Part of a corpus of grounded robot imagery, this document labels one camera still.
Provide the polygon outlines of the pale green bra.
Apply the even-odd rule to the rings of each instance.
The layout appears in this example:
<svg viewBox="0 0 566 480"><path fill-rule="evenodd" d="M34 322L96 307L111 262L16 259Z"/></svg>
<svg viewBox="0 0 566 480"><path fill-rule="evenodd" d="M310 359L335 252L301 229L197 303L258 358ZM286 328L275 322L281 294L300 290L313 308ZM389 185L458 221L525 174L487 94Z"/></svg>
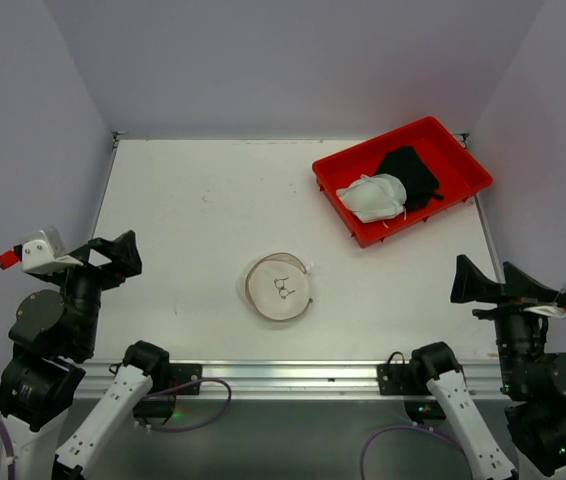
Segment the pale green bra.
<svg viewBox="0 0 566 480"><path fill-rule="evenodd" d="M407 216L407 191L389 174L362 175L346 188L336 190L346 209L364 224Z"/></svg>

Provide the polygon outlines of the black bra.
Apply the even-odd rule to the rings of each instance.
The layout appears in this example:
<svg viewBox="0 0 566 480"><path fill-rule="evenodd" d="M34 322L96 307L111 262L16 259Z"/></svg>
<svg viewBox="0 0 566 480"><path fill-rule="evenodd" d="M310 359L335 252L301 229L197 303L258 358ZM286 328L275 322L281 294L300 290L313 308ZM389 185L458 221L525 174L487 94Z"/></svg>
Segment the black bra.
<svg viewBox="0 0 566 480"><path fill-rule="evenodd" d="M412 146L402 146L384 155L375 171L397 178L406 191L405 209L424 209L431 200L443 201L440 183Z"/></svg>

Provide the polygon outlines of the white mesh laundry bag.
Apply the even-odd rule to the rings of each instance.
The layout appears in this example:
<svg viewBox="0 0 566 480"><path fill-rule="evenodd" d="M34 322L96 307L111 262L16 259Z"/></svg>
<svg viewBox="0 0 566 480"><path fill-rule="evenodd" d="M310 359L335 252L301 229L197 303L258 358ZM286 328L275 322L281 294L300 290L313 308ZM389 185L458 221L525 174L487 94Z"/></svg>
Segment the white mesh laundry bag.
<svg viewBox="0 0 566 480"><path fill-rule="evenodd" d="M245 305L266 321L296 321L313 303L312 267L288 252L265 255L239 275L237 292Z"/></svg>

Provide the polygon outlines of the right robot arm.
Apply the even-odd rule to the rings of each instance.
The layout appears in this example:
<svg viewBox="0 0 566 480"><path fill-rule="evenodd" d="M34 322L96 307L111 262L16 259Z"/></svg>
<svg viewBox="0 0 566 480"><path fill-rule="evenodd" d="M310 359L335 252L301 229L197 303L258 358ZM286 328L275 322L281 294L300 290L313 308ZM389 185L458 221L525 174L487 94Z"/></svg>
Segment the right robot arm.
<svg viewBox="0 0 566 480"><path fill-rule="evenodd" d="M414 350L409 368L442 407L473 478L566 479L566 352L545 350L550 320L566 319L566 288L546 287L509 262L503 275L492 281L460 255L450 300L480 303L473 315L494 325L502 391L515 403L505 416L516 463L488 429L447 344Z"/></svg>

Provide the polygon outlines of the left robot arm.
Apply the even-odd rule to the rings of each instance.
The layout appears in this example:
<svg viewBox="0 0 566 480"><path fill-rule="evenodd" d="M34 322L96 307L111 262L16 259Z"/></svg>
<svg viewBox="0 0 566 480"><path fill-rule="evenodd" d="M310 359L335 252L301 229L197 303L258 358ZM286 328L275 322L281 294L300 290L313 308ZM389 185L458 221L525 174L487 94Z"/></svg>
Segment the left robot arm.
<svg viewBox="0 0 566 480"><path fill-rule="evenodd" d="M22 238L10 253L23 273L50 288L26 296L8 337L11 361L0 380L0 426L6 439L3 479L85 479L115 430L139 401L167 382L169 354L145 341L129 346L87 419L58 441L94 355L103 292L142 272L136 234L93 238L66 251L53 227Z"/></svg>

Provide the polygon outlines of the red plastic tray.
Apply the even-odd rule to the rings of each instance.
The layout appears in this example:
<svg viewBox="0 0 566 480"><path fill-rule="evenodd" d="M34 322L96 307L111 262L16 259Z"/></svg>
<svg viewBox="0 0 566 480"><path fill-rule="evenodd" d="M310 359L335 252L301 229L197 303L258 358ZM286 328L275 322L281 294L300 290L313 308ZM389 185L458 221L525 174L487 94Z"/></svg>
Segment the red plastic tray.
<svg viewBox="0 0 566 480"><path fill-rule="evenodd" d="M437 193L423 209L385 221L363 223L339 200L336 191L371 176L385 154L403 146L415 149L439 181ZM366 248L420 222L427 221L489 187L492 176L435 118L429 116L332 154L312 164L316 183L360 247Z"/></svg>

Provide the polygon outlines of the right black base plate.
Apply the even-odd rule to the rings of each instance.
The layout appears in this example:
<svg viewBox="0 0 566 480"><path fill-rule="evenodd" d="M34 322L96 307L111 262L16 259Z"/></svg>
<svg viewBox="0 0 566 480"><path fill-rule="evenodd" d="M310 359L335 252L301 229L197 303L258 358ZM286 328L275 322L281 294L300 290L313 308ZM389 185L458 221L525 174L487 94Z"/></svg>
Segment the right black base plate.
<svg viewBox="0 0 566 480"><path fill-rule="evenodd" d="M404 354L395 351L385 362L376 366L376 379L381 396L416 395L409 362Z"/></svg>

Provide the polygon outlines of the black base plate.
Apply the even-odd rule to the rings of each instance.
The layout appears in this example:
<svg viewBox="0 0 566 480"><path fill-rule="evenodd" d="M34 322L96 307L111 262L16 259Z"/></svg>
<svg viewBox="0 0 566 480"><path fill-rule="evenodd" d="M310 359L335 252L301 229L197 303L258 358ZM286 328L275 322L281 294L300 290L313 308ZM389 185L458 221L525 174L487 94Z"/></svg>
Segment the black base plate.
<svg viewBox="0 0 566 480"><path fill-rule="evenodd" d="M171 363L167 376L168 388L178 387L174 395L196 396L200 392L200 385L191 385L191 382L202 377L203 366L198 363Z"/></svg>
<svg viewBox="0 0 566 480"><path fill-rule="evenodd" d="M416 395L409 362L404 354L395 351L385 362L376 366L376 379L381 396Z"/></svg>

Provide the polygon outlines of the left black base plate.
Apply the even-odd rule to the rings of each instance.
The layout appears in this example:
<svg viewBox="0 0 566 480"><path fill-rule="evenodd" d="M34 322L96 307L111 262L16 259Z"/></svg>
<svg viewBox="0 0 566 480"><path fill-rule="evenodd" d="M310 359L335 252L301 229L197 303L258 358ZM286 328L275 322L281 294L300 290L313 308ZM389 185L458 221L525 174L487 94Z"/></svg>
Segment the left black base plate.
<svg viewBox="0 0 566 480"><path fill-rule="evenodd" d="M196 396L200 392L200 385L191 385L191 382L202 377L203 366L198 363L171 363L167 376L168 388L178 387L174 395Z"/></svg>

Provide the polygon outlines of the aluminium mounting rail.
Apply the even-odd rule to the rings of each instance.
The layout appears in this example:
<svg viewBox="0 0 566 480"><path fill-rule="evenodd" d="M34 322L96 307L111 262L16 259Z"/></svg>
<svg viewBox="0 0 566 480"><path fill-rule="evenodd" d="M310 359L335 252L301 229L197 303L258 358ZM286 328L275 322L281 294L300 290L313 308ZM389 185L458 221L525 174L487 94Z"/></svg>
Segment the aluminium mounting rail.
<svg viewBox="0 0 566 480"><path fill-rule="evenodd" d="M113 375L109 366L119 360L89 361L75 397L97 400L109 388ZM376 366L372 361L203 361L184 360L202 366L203 377L225 380L234 400L382 400L399 399L381 396ZM507 401L500 391L501 377L495 360L461 361L470 396L474 400ZM197 399L223 399L224 387L205 383Z"/></svg>

